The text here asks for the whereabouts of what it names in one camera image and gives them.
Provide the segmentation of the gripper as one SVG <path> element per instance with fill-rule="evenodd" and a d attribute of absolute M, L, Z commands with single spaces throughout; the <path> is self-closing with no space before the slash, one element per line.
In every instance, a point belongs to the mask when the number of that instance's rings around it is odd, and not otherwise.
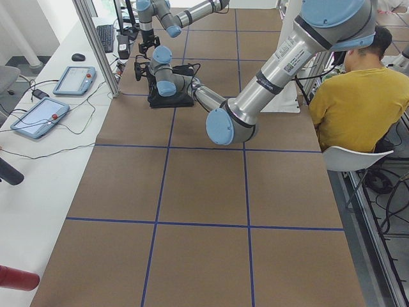
<path fill-rule="evenodd" d="M 160 38 L 158 36 L 155 36 L 153 29 L 149 30 L 142 29 L 141 34 L 143 38 L 143 43 L 138 44 L 138 49 L 140 55 L 146 58 L 147 52 L 149 50 L 149 45 L 152 45 L 154 48 L 157 48 L 160 45 Z"/>

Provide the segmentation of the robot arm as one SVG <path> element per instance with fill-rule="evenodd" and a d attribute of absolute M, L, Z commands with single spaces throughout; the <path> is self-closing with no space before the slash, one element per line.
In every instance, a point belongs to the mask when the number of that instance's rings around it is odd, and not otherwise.
<path fill-rule="evenodd" d="M 156 48 L 160 45 L 160 38 L 153 30 L 153 17 L 158 19 L 171 38 L 176 38 L 183 28 L 212 13 L 219 13 L 228 6 L 228 0 L 209 0 L 173 15 L 169 1 L 136 1 L 139 28 L 143 39 L 143 42 L 139 43 L 139 52 L 146 55 L 150 47 Z"/>
<path fill-rule="evenodd" d="M 159 95 L 184 92 L 209 113 L 206 133 L 218 145 L 243 143 L 258 131 L 257 116 L 317 53 L 371 45 L 377 1 L 302 1 L 293 30 L 235 98 L 225 99 L 197 78 L 176 74 L 171 51 L 157 47 L 148 69 Z"/>

